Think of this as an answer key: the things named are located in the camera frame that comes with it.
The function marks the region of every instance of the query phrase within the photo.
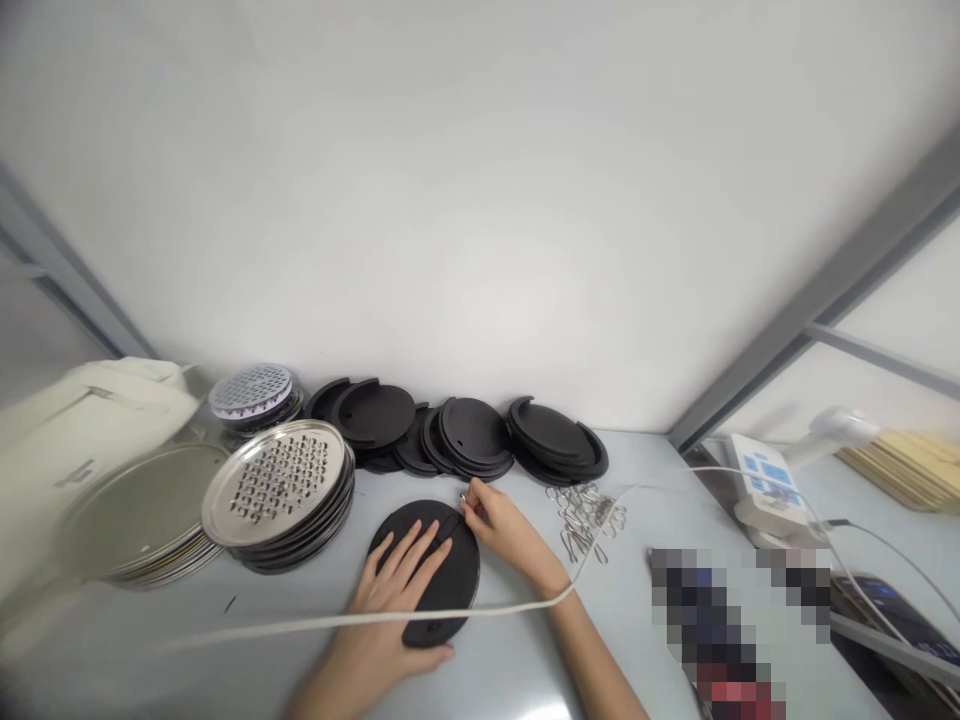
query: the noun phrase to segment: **gray metal bar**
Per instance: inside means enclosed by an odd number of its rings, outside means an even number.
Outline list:
[[[960,690],[960,668],[953,663],[917,650],[912,645],[884,635],[863,623],[837,615],[835,612],[830,613],[830,629],[924,677]]]
[[[15,263],[0,267],[0,284],[46,277],[47,271],[33,263]]]
[[[960,401],[960,378],[928,365],[914,362],[902,355],[897,355],[865,340],[859,340],[845,332],[818,323],[808,325],[804,334],[813,340],[822,342],[824,345],[842,350],[848,355],[865,360],[871,365],[876,365],[918,385],[935,390],[941,395]]]
[[[83,261],[0,167],[0,239],[11,253],[44,269],[37,280],[51,298],[115,355],[157,357]]]
[[[847,239],[674,423],[683,454],[760,391],[813,341],[811,322],[832,325],[910,259],[960,212],[960,125]]]

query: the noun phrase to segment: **finger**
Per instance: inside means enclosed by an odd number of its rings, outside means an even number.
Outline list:
[[[494,492],[495,490],[480,478],[473,478],[470,481],[470,490],[467,491],[467,502],[470,503],[470,507],[476,509],[478,503],[482,504],[484,500],[489,500]]]
[[[463,519],[467,521],[467,527],[473,530],[473,534],[480,538],[485,545],[489,545],[493,529],[480,519],[480,516],[473,511],[469,504],[463,503],[461,509],[463,510]]]
[[[427,551],[427,548],[430,547],[430,543],[432,543],[433,539],[437,536],[437,531],[439,529],[439,520],[434,520],[432,523],[430,523],[430,527],[427,528],[427,531],[420,537],[419,540],[417,540],[414,546],[410,548],[410,551],[407,553],[406,557],[403,558],[403,562],[400,563],[400,567],[397,568],[397,572],[393,576],[401,590],[403,590],[403,588],[407,586],[407,583],[410,582],[410,578],[413,576],[413,571],[417,569],[417,565],[420,563],[420,558],[423,557],[423,554]]]
[[[393,577],[393,574],[400,566],[400,561],[403,560],[403,556],[407,554],[407,550],[410,549],[410,546],[413,545],[413,541],[416,540],[417,535],[420,534],[421,525],[423,525],[423,523],[417,520],[413,524],[413,527],[410,528],[410,531],[403,536],[403,540],[397,543],[397,546],[393,549],[393,552],[390,553],[390,557],[387,558],[387,561],[383,564],[383,567],[377,574],[378,578],[389,580]]]
[[[377,563],[380,562],[380,558],[383,557],[383,554],[387,551],[387,548],[390,547],[390,543],[392,542],[393,531],[390,531],[383,539],[383,542],[377,545],[372,553],[367,555],[367,562],[363,564],[363,573],[360,575],[361,587],[369,585],[371,582],[373,582],[373,579],[377,576]]]
[[[404,654],[404,669],[408,675],[425,675],[433,672],[441,663],[456,655],[451,645],[440,645],[429,650],[407,650]]]
[[[423,593],[426,592],[427,586],[433,580],[437,570],[443,565],[443,561],[447,559],[452,547],[453,538],[447,538],[430,557],[423,561],[423,565],[417,570],[417,574],[413,576],[413,579],[407,584],[407,589],[403,592],[403,604],[406,607],[413,610],[420,604],[420,598],[423,597]]]

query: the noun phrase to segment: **power cord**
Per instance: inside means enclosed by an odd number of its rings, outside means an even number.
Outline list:
[[[866,533],[867,535],[871,536],[871,537],[874,538],[875,540],[880,541],[881,543],[883,543],[884,545],[886,545],[888,548],[890,548],[891,550],[893,550],[897,555],[899,555],[899,556],[903,559],[904,562],[907,563],[907,565],[909,565],[909,566],[912,567],[914,570],[916,570],[916,571],[917,571],[917,574],[918,574],[920,577],[922,577],[924,580],[927,581],[927,585],[929,585],[931,588],[933,588],[933,591],[934,591],[937,595],[940,596],[940,599],[943,600],[943,604],[946,605],[947,608],[949,608],[951,614],[953,614],[954,619],[955,619],[958,623],[960,623],[960,613],[957,612],[957,609],[954,607],[953,603],[950,602],[950,599],[949,599],[946,595],[943,594],[943,591],[940,590],[939,587],[937,587],[937,584],[936,584],[932,579],[930,579],[930,577],[920,568],[920,566],[917,565],[913,560],[911,560],[910,558],[908,558],[903,552],[901,552],[901,551],[896,547],[896,545],[894,545],[893,543],[889,542],[888,540],[885,540],[885,539],[882,538],[880,535],[878,535],[877,533],[875,533],[873,530],[870,530],[869,528],[865,528],[865,527],[863,527],[863,525],[857,525],[857,523],[851,522],[850,520],[847,520],[846,518],[843,518],[843,519],[840,519],[840,520],[827,520],[827,525],[829,525],[830,527],[833,527],[833,528],[837,528],[837,527],[852,527],[852,528],[854,528],[854,529],[856,529],[856,530],[859,530],[860,532]]]
[[[744,475],[746,477],[753,477],[761,480],[764,479],[763,476],[759,475],[758,473],[753,473],[746,470],[734,470],[732,468],[727,468],[727,467],[718,465],[718,466],[697,467],[697,468],[681,468],[681,469],[673,470],[667,473],[659,473],[657,475],[652,476],[650,480],[655,480],[665,476],[679,475],[679,474],[688,473],[688,472],[701,472],[704,470],[720,470],[725,472],[737,473],[739,475]],[[623,501],[631,493],[637,490],[643,490],[643,489],[671,490],[673,488],[667,488],[660,485],[647,485],[647,484],[637,484],[627,488],[623,493],[621,493],[616,498],[615,502],[611,503],[610,508],[608,509],[607,513],[604,515],[603,522],[600,524],[600,526],[603,527],[604,525],[607,524],[607,522],[613,516],[613,513],[616,510],[617,505],[619,505],[621,501]],[[799,495],[804,500],[804,502],[807,503],[807,507],[810,509],[810,513],[813,515],[814,519],[816,520],[817,526],[823,531],[822,534],[824,536],[825,542],[827,543],[827,546],[830,549],[830,552],[836,558],[838,565],[840,566],[841,570],[843,570],[843,573],[847,576],[847,579],[849,579],[850,582],[853,584],[853,587],[856,589],[857,593],[860,595],[863,601],[867,604],[867,606],[870,607],[877,614],[877,616],[886,625],[887,629],[890,630],[890,632],[896,638],[898,638],[902,642],[909,644],[909,642],[903,636],[903,634],[899,630],[897,630],[897,628],[894,627],[894,625],[889,620],[886,619],[883,613],[881,613],[877,609],[877,606],[873,603],[873,601],[867,596],[867,594],[860,587],[860,584],[857,582],[856,578],[847,568],[846,564],[843,562],[842,558],[840,557],[840,554],[837,552],[836,547],[834,547],[833,542],[830,540],[828,534],[826,533],[827,528],[839,527],[842,525],[850,525],[851,527],[857,527],[858,529],[873,535],[878,540],[883,542],[885,545],[893,549],[898,555],[906,559],[911,566],[913,566],[914,568],[917,569],[918,572],[920,572],[920,575],[928,583],[930,583],[931,587],[933,587],[934,590],[936,590],[937,594],[940,595],[940,597],[944,600],[944,602],[947,603],[947,606],[953,612],[954,616],[957,617],[957,621],[960,622],[960,617],[957,616],[957,611],[954,609],[953,605],[946,599],[946,597],[944,597],[940,589],[933,583],[933,581],[929,577],[927,577],[925,573],[923,573],[919,568],[917,568],[917,566],[912,561],[907,559],[906,556],[903,555],[903,553],[901,553],[899,550],[894,548],[892,545],[887,543],[885,540],[883,540],[883,538],[880,538],[875,533],[869,530],[866,530],[865,528],[861,528],[858,525],[854,525],[854,523],[851,523],[849,521],[837,520],[837,521],[825,522],[820,517],[820,514],[816,511],[816,509],[813,507],[813,504],[810,502],[809,499],[807,499],[800,493],[797,493],[797,495]],[[169,651],[182,650],[182,649],[191,648],[191,647],[203,647],[206,645],[212,645],[220,642],[227,642],[230,640],[244,640],[244,639],[252,639],[252,638],[258,638],[258,637],[269,637],[273,635],[283,635],[286,633],[303,632],[305,630],[324,630],[324,629],[337,628],[337,627],[346,627],[350,625],[368,625],[368,624],[378,623],[378,622],[401,622],[401,621],[409,622],[413,620],[445,620],[449,618],[502,617],[506,615],[515,615],[518,613],[530,612],[531,610],[546,610],[548,608],[551,608],[563,602],[567,598],[567,596],[569,596],[570,593],[572,593],[574,589],[576,589],[577,583],[580,580],[580,575],[583,572],[583,569],[586,566],[586,564],[590,561],[590,558],[593,556],[594,549],[597,546],[597,544],[600,542],[602,537],[603,537],[602,533],[596,534],[596,537],[594,538],[593,543],[590,545],[589,551],[584,555],[583,559],[580,561],[579,565],[577,566],[576,572],[574,573],[573,578],[571,579],[570,585],[567,587],[566,590],[564,590],[562,593],[560,593],[557,597],[553,598],[552,600],[521,603],[519,605],[508,605],[505,607],[497,607],[497,608],[478,608],[478,609],[471,609],[471,610],[464,609],[464,610],[430,610],[430,611],[418,611],[418,612],[369,613],[364,615],[333,615],[330,617],[309,618],[305,620],[292,620],[287,622],[268,623],[264,625],[253,625],[253,626],[248,626],[243,628],[234,628],[230,630],[218,630],[210,633],[203,633],[201,635],[195,635],[193,637],[180,638],[178,640],[173,640],[161,645],[160,649],[162,651],[169,652]]]

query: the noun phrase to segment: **stack of black lids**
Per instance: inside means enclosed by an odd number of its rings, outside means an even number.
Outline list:
[[[340,378],[318,390],[307,403],[305,416],[335,426],[353,448],[357,467],[375,473],[399,472],[403,466],[394,449],[416,418],[410,393],[371,378],[352,383]]]
[[[513,454],[533,477],[548,485],[576,485],[596,480],[610,465],[600,438],[583,423],[543,405],[532,397],[510,405],[507,423]]]
[[[490,482],[513,467],[510,432],[500,414],[473,398],[450,398],[426,413],[420,428],[423,455],[440,472]]]
[[[380,558],[377,572],[390,557],[394,546],[399,543],[420,520],[422,535],[437,520],[440,528],[430,547],[424,553],[421,563],[428,558],[447,538],[453,539],[450,555],[439,567],[423,597],[417,605],[418,611],[428,610],[465,610],[472,604],[480,584],[480,550],[477,539],[467,527],[463,515],[454,508],[436,500],[417,500],[404,505],[392,513],[377,530],[370,543],[369,555],[382,543],[389,533],[393,541]],[[452,638],[467,622],[466,618],[445,620],[417,620],[407,623],[403,631],[403,644],[407,647],[429,648],[441,645]]]
[[[446,473],[489,482],[513,467],[506,422],[472,398],[430,408],[376,378],[353,383],[344,377],[318,390],[304,416],[334,425],[353,448],[357,467],[374,473]]]

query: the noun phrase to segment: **right hand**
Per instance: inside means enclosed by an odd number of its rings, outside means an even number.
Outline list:
[[[473,478],[462,509],[474,535],[525,575],[544,599],[566,590],[566,568],[509,495]]]

